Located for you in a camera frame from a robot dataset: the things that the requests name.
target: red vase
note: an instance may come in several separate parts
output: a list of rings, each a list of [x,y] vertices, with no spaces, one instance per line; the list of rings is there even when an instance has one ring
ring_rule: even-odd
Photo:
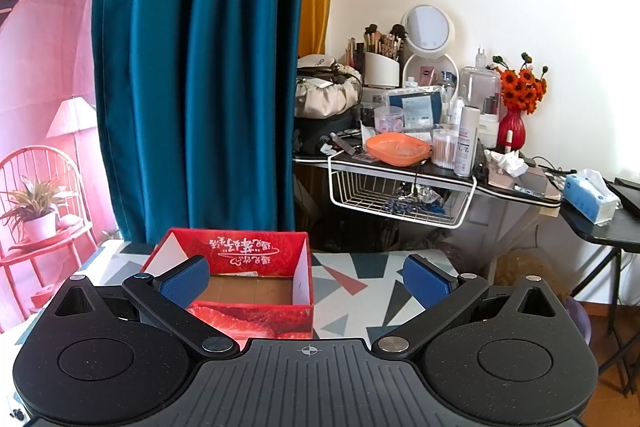
[[[527,138],[527,131],[524,129],[524,122],[520,116],[521,110],[517,108],[508,108],[507,114],[500,120],[500,127],[498,127],[498,145],[504,147],[507,142],[507,131],[513,131],[513,138],[511,139],[511,150],[522,149],[524,140]]]

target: dropper bottle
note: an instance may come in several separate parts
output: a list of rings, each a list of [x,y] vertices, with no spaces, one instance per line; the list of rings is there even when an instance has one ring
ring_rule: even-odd
[[[482,49],[481,47],[478,48],[478,54],[476,55],[476,69],[486,69],[486,55],[484,54],[484,49]]]

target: tissue box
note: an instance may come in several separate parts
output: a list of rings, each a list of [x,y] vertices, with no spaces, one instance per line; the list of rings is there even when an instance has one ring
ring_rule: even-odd
[[[580,172],[566,177],[562,196],[594,225],[611,221],[620,201],[609,189],[598,190]]]
[[[188,308],[236,340],[311,339],[313,288],[304,232],[171,229],[142,267],[160,275],[193,255],[209,285]]]

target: black folding table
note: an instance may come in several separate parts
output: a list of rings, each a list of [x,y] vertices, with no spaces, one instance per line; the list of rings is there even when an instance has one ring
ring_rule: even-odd
[[[629,352],[632,346],[640,341],[640,331],[636,333],[631,340],[623,343],[620,333],[616,329],[616,308],[618,306],[618,296],[620,293],[620,272],[622,270],[622,252],[640,253],[640,219],[630,214],[626,209],[619,208],[614,214],[613,220],[602,227],[594,225],[591,221],[586,219],[578,210],[565,201],[560,207],[560,215],[569,224],[571,229],[581,239],[592,243],[594,245],[604,245],[611,247],[611,251],[607,256],[599,263],[587,277],[585,277],[580,284],[578,284],[572,291],[572,297],[575,297],[586,286],[595,279],[595,277],[604,270],[611,261],[615,262],[613,292],[611,297],[611,306],[609,307],[609,333],[613,333],[618,343],[618,351],[605,363],[603,363],[599,370],[600,374],[606,371],[611,365],[617,362],[622,362],[625,366],[625,372],[628,381],[622,390],[623,394],[629,391],[635,392],[634,378],[638,371],[640,371],[640,363],[629,363],[626,359],[626,354]]]

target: wire basket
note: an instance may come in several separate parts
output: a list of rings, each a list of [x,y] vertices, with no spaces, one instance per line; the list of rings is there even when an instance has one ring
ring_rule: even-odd
[[[443,229],[456,229],[462,224],[476,191],[475,178],[471,186],[452,185],[445,180],[441,182],[416,178],[412,182],[417,185],[449,189],[441,208],[424,210],[412,205],[394,204],[395,201],[399,202],[398,190],[407,183],[406,179],[399,178],[391,172],[378,171],[373,175],[358,170],[361,169],[332,166],[329,160],[329,195],[334,204],[377,216],[393,217]]]

